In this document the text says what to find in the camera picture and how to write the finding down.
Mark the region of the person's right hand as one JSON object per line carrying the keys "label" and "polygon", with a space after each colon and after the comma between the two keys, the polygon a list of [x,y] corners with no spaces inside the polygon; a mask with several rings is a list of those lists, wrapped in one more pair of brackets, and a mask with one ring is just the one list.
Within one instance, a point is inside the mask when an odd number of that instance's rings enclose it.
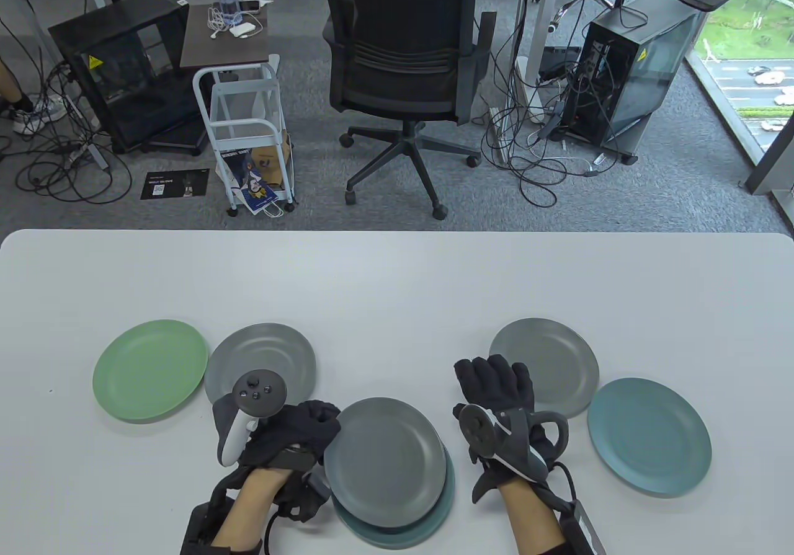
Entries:
{"label": "person's right hand", "polygon": [[465,402],[453,408],[453,416],[469,458],[484,468],[471,493],[473,503],[518,478],[548,490],[548,473],[568,445],[568,421],[536,410],[527,365],[494,354],[461,359],[454,371]]}

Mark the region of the person's left hand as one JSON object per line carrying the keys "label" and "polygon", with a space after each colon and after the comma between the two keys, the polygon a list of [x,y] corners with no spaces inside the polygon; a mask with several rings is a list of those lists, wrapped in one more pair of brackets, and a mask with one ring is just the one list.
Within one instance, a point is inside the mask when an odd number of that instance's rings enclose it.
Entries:
{"label": "person's left hand", "polygon": [[239,464],[308,473],[321,463],[340,432],[340,410],[328,402],[306,400],[283,409],[251,433]]}

